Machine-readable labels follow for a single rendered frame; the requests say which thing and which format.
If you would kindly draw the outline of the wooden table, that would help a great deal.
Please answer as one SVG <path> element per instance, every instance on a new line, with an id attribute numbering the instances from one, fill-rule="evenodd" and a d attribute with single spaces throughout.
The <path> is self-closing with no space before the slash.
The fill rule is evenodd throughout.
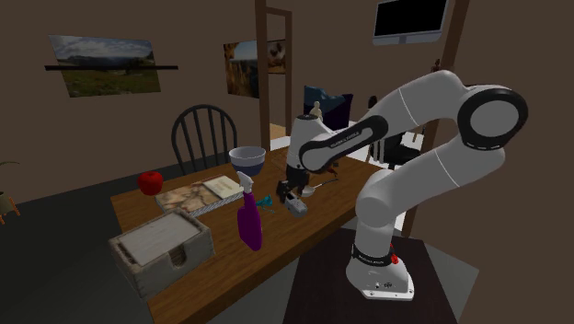
<path id="1" fill-rule="evenodd" d="M 336 181 L 328 173 L 313 176 L 312 181 L 321 186 L 306 199 L 305 216 L 295 217 L 279 203 L 274 203 L 272 212 L 262 213 L 263 245 L 258 251 L 239 238 L 240 201 L 201 215 L 200 221 L 212 230 L 215 254 L 148 301 L 154 323 L 206 324 L 349 222 L 357 195 L 378 169 L 344 156 Z"/>

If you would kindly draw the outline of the cat wall picture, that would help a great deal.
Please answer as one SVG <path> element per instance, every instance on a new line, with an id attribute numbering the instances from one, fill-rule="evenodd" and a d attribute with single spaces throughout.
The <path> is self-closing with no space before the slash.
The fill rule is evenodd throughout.
<path id="1" fill-rule="evenodd" d="M 286 41 L 269 41 L 267 54 L 269 73 L 284 74 L 286 72 Z"/>

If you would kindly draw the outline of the landscape wall picture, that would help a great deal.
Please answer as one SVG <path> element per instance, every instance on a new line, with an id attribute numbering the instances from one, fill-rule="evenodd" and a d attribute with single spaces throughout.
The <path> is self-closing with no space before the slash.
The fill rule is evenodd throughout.
<path id="1" fill-rule="evenodd" d="M 59 72 L 71 98 L 155 93 L 161 90 L 158 73 L 176 70 L 157 64 L 149 40 L 51 35 Z"/>

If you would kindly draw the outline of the brown door frame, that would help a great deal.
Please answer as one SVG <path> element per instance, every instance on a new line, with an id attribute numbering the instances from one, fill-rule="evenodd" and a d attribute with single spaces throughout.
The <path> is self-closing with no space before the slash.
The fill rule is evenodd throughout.
<path id="1" fill-rule="evenodd" d="M 286 61 L 285 61 L 285 122 L 286 134 L 291 134 L 293 124 L 293 12 L 267 6 L 267 0 L 255 1 L 256 41 L 258 61 L 260 146 L 270 152 L 270 99 L 269 67 L 267 61 L 268 24 L 267 15 L 284 17 Z"/>

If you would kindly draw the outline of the dark robot stand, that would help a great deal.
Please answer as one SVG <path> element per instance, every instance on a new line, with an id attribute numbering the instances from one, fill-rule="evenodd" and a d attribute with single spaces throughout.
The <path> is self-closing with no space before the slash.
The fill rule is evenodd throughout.
<path id="1" fill-rule="evenodd" d="M 347 280 L 354 237 L 341 228 L 299 258 L 283 324 L 458 324 L 421 240 L 392 239 L 413 279 L 414 298 L 379 301 Z"/>

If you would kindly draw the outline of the small beige book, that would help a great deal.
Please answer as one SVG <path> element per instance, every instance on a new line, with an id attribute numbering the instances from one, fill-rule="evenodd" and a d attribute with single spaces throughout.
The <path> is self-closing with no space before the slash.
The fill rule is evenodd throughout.
<path id="1" fill-rule="evenodd" d="M 203 185 L 217 195 L 220 199 L 226 199 L 243 191 L 243 187 L 225 175 L 207 179 Z"/>

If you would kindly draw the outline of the blue and white bowl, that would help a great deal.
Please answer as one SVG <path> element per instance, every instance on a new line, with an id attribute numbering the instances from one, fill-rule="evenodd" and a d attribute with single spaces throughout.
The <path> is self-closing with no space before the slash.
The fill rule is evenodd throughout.
<path id="1" fill-rule="evenodd" d="M 235 171 L 253 177 L 261 171 L 266 153 L 260 146 L 240 146 L 230 150 L 229 157 Z"/>

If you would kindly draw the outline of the grey wooden coaster box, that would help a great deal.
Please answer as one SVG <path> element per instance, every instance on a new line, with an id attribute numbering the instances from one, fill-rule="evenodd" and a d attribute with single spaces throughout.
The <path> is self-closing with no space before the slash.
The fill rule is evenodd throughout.
<path id="1" fill-rule="evenodd" d="M 120 237 L 133 231 L 133 229 L 109 240 L 111 254 L 118 268 L 133 290 L 144 301 L 159 294 L 215 254 L 212 232 L 209 227 L 179 208 L 158 217 L 170 213 L 185 217 L 201 232 L 144 266 L 137 264 L 132 255 L 120 243 Z M 147 225 L 155 219 L 140 226 Z"/>

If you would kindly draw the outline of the black wall screen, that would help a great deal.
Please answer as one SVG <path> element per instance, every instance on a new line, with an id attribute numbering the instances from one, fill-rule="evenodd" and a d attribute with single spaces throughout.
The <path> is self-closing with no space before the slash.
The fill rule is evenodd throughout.
<path id="1" fill-rule="evenodd" d="M 449 0 L 384 0 L 376 6 L 373 45 L 430 43 L 442 35 Z"/>

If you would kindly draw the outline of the red apple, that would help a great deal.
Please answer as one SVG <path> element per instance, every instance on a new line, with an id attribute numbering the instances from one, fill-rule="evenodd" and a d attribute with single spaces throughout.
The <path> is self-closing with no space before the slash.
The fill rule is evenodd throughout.
<path id="1" fill-rule="evenodd" d="M 144 172 L 137 179 L 140 191 L 149 196 L 157 195 L 162 190 L 163 182 L 163 176 L 157 171 Z"/>

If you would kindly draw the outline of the purple spray bottle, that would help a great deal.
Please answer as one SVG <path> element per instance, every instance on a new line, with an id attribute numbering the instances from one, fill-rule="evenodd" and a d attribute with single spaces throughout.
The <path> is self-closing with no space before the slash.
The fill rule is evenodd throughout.
<path id="1" fill-rule="evenodd" d="M 244 205 L 237 211 L 237 228 L 241 240 L 252 250 L 262 247 L 262 226 L 252 191 L 254 181 L 242 171 L 236 172 L 243 187 Z"/>

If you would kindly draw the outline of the large map-print book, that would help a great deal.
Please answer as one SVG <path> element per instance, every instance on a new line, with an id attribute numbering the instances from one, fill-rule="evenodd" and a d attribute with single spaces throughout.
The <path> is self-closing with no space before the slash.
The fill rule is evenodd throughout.
<path id="1" fill-rule="evenodd" d="M 240 192 L 232 197 L 220 199 L 203 185 L 205 180 L 207 179 L 157 194 L 155 201 L 165 213 L 180 208 L 191 216 L 199 216 L 243 197 L 243 192 Z"/>

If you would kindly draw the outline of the silver ladle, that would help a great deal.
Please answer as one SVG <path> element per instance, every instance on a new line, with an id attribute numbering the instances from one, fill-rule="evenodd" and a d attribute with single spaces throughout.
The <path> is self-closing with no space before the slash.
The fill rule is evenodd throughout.
<path id="1" fill-rule="evenodd" d="M 316 191 L 316 189 L 318 187 L 321 187 L 325 184 L 328 184 L 328 183 L 334 182 L 334 181 L 338 181 L 338 179 L 330 179 L 330 180 L 324 181 L 320 184 L 317 184 L 315 186 L 305 186 L 302 190 L 301 196 L 302 197 L 310 197 Z"/>

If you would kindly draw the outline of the canyon wall picture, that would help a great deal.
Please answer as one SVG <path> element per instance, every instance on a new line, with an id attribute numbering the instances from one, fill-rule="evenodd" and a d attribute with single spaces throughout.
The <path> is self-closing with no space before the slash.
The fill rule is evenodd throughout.
<path id="1" fill-rule="evenodd" d="M 225 43 L 224 66 L 229 94 L 259 98 L 257 42 L 255 40 Z"/>

